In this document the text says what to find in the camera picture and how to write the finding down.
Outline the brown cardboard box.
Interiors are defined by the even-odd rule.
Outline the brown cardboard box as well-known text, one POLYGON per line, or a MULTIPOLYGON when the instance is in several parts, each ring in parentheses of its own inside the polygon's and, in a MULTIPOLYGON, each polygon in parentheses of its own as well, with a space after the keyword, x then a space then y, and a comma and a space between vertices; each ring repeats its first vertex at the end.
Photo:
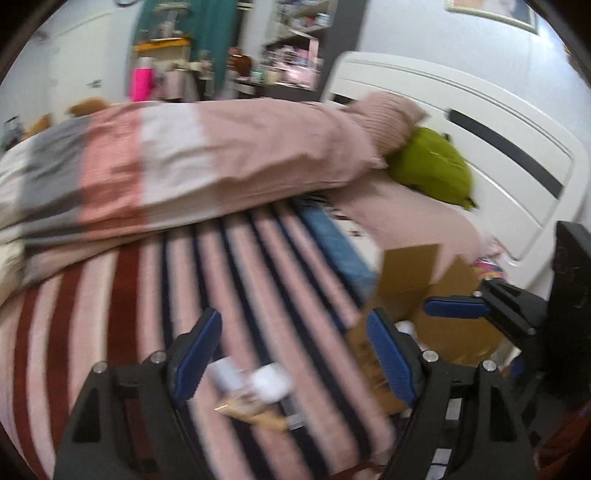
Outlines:
POLYGON ((422 302, 430 296, 470 295, 479 281, 472 266, 461 256, 433 277, 440 260, 439 245, 421 245, 385 252, 382 271, 374 293, 362 309, 359 322, 349 330, 346 341, 353 357, 368 380, 370 392, 388 415, 406 409, 388 385, 386 375, 367 335, 367 317, 373 309, 384 308, 398 323, 414 324, 419 343, 443 359, 460 365, 476 366, 489 358, 505 337, 485 319, 461 320, 430 317, 423 312, 422 302))

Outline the white card reader hub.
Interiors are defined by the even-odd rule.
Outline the white card reader hub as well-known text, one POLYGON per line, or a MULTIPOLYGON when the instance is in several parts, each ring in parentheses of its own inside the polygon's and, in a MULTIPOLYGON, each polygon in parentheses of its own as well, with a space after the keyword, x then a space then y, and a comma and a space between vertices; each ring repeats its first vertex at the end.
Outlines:
POLYGON ((208 365, 206 372, 214 385, 224 393, 242 391, 249 384, 242 370, 236 366, 231 357, 222 357, 208 365))

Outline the green plush toy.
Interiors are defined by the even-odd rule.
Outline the green plush toy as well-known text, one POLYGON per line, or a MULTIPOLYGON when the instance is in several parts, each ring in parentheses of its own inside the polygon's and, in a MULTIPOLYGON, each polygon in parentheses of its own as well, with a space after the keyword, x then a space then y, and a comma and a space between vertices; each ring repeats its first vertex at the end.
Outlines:
POLYGON ((404 148, 387 157, 387 163, 394 182, 466 210, 476 207, 467 161, 435 130, 418 127, 404 148))

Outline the white bed headboard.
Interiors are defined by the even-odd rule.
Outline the white bed headboard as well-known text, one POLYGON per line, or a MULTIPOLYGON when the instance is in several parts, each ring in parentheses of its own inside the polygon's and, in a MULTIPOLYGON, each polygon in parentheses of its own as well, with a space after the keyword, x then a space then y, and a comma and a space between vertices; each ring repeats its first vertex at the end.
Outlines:
POLYGON ((505 89, 457 69, 397 55, 339 56, 322 101, 339 108, 373 91, 406 97, 449 136, 472 171, 476 216, 501 247, 509 280, 532 287, 549 268, 555 225, 573 221, 590 177, 581 142, 505 89))

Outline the striped plush blanket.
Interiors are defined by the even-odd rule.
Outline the striped plush blanket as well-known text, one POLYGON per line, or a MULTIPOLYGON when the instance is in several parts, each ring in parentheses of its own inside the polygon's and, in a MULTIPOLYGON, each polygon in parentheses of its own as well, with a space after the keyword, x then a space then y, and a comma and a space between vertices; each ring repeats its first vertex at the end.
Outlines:
POLYGON ((184 420, 220 479, 325 479, 379 457, 394 429, 346 344, 377 282, 363 232, 324 199, 280 201, 112 249, 54 254, 1 309, 1 424, 35 475, 51 476, 91 367, 166 348, 221 312, 216 358, 279 363, 294 381, 280 433, 217 411, 205 376, 184 420))

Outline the pink pillow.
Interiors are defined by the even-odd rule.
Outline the pink pillow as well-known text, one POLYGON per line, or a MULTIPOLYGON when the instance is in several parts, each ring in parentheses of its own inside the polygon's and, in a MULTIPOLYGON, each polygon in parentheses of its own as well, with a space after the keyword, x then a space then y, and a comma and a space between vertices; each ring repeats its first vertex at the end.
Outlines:
POLYGON ((342 108, 363 128, 382 156, 401 150, 428 113, 416 102, 387 91, 375 91, 342 108))

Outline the plaid pink grey duvet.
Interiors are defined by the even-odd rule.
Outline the plaid pink grey duvet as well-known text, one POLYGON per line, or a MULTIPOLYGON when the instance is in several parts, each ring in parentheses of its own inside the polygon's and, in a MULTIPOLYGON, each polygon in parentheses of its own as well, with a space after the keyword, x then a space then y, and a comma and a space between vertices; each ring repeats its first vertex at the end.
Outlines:
POLYGON ((34 251, 197 223, 384 169, 342 108, 127 103, 22 141, 1 159, 2 292, 34 251))

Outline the dark bookshelf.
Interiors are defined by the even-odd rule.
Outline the dark bookshelf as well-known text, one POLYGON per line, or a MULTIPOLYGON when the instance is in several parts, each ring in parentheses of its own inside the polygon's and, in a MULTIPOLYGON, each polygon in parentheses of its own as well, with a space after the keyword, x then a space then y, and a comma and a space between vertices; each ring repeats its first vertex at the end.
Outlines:
POLYGON ((366 1, 246 1, 230 50, 230 96, 318 101, 339 55, 359 40, 366 1))

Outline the brown teddy bear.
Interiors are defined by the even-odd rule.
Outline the brown teddy bear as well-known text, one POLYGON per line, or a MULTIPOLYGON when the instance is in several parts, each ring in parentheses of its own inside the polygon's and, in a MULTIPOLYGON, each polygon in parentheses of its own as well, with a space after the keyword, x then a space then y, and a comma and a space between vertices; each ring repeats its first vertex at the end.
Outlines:
POLYGON ((110 106, 108 101, 100 97, 91 97, 70 106, 65 113, 71 117, 82 117, 105 110, 110 106))

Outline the bright pink bag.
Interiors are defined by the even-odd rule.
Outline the bright pink bag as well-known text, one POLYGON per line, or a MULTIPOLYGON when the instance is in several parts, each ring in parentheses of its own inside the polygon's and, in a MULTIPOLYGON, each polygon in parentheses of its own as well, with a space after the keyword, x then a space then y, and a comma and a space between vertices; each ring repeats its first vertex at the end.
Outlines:
POLYGON ((153 59, 140 57, 131 73, 130 100, 132 102, 148 101, 153 87, 153 59))

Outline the yellow white shelf cabinet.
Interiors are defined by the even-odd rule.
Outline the yellow white shelf cabinet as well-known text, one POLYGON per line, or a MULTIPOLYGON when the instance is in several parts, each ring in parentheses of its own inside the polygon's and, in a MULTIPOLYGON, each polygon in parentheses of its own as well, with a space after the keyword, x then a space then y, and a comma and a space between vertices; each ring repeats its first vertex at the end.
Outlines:
POLYGON ((133 69, 140 57, 151 57, 153 66, 169 70, 174 66, 186 67, 189 62, 191 40, 184 37, 170 37, 140 42, 131 49, 130 65, 133 69))

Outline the teal curtain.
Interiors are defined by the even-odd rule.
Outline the teal curtain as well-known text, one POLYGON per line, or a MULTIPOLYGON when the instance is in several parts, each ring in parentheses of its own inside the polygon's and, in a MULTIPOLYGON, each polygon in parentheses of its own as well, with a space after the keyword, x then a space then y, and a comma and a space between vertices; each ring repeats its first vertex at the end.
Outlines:
POLYGON ((162 24, 174 20, 169 35, 176 31, 189 42, 189 59, 197 61, 207 53, 213 67, 213 91, 221 93, 226 76, 226 59, 236 22, 238 2, 204 1, 144 1, 135 26, 133 44, 158 38, 162 24))

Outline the white door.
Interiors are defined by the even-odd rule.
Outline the white door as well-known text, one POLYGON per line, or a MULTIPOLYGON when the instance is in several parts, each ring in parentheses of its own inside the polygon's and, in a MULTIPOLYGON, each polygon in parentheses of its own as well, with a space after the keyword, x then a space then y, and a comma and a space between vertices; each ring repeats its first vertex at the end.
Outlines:
POLYGON ((110 16, 101 12, 60 27, 52 38, 49 104, 57 121, 69 116, 71 106, 103 96, 110 16))

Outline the framed wall picture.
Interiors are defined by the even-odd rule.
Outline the framed wall picture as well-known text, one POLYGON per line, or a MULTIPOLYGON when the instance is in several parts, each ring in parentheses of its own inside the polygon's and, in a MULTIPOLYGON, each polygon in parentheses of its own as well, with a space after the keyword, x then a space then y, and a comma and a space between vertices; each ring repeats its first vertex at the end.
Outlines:
POLYGON ((502 22, 537 33, 537 14, 524 0, 447 0, 446 10, 502 22))

